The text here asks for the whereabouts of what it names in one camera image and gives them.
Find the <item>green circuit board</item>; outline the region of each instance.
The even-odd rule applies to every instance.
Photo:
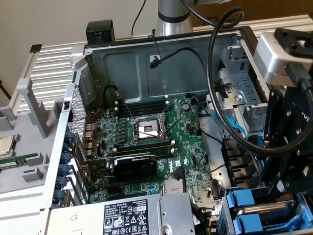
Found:
[[[157,174],[148,181],[121,182],[113,176],[106,175],[106,171],[104,170],[106,162],[119,156],[113,153],[114,144],[118,144],[121,147],[132,146],[133,125],[131,118],[120,118],[116,120],[113,109],[100,111],[99,115],[97,115],[98,118],[93,120],[101,128],[101,131],[96,135],[97,138],[95,141],[100,141],[101,143],[104,140],[106,147],[101,149],[100,156],[94,149],[91,152],[90,160],[85,162],[89,165],[91,178],[93,179],[93,193],[90,195],[90,203],[118,199],[119,197],[132,194],[166,193],[166,190],[164,192],[164,181],[173,179],[175,170],[179,166],[183,166],[187,171],[187,191],[191,195],[191,199],[198,206],[213,207],[213,197],[207,196],[207,189],[211,187],[211,175],[199,172],[193,161],[193,158],[198,161],[206,152],[202,135],[197,135],[196,106],[191,105],[189,98],[185,98],[184,96],[178,96],[176,98],[179,105],[178,108],[180,108],[180,120],[167,133],[166,137],[168,139],[164,140],[164,142],[168,142],[169,139],[170,141],[173,140],[175,141],[175,145],[145,148],[122,153],[125,156],[145,153],[162,156],[161,159],[157,160]],[[169,98],[168,101],[171,102],[173,99],[175,97]],[[182,105],[186,103],[190,106],[190,110],[187,112],[182,108]],[[169,107],[165,116],[166,126],[168,127],[177,119],[175,105]],[[145,141],[151,141],[151,139],[141,141],[140,143],[144,143]],[[209,164],[205,160],[202,161],[200,166],[204,170],[209,170]]]

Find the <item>capacitor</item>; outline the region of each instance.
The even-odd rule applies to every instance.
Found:
[[[212,189],[211,189],[211,188],[208,188],[208,189],[207,189],[207,197],[210,197],[211,192],[212,192]]]
[[[188,112],[190,110],[190,105],[188,103],[183,103],[182,104],[182,109],[185,111],[185,112]]]
[[[110,163],[110,171],[113,172],[113,162]]]

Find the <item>motherboard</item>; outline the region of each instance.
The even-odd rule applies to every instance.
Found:
[[[140,105],[115,103],[91,112],[82,165],[92,188],[89,202],[183,192],[176,170],[186,171],[186,191],[199,207],[213,207],[211,175],[196,105],[177,96]]]

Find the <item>label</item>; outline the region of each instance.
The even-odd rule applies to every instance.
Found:
[[[219,215],[222,210],[222,200],[221,199],[215,200],[214,206],[215,206],[215,215]]]
[[[176,165],[176,167],[179,167],[180,166],[180,160],[176,160],[175,165]]]
[[[150,55],[150,63],[151,63],[155,58],[160,59],[160,55]]]
[[[1,168],[7,168],[7,167],[11,167],[11,166],[16,166],[16,162],[11,162],[11,163],[3,163],[3,164],[0,164],[0,169]]]
[[[192,218],[194,220],[194,225],[200,224],[200,221],[196,218],[196,216],[194,214],[192,214]]]
[[[103,235],[148,235],[148,200],[104,207]]]

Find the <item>screw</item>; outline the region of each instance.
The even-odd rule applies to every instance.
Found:
[[[235,96],[235,100],[236,101],[240,101],[241,100],[241,97],[239,95]]]
[[[296,43],[292,43],[292,44],[291,44],[291,48],[292,48],[293,50],[295,50],[295,49],[297,48],[297,44],[296,44]]]

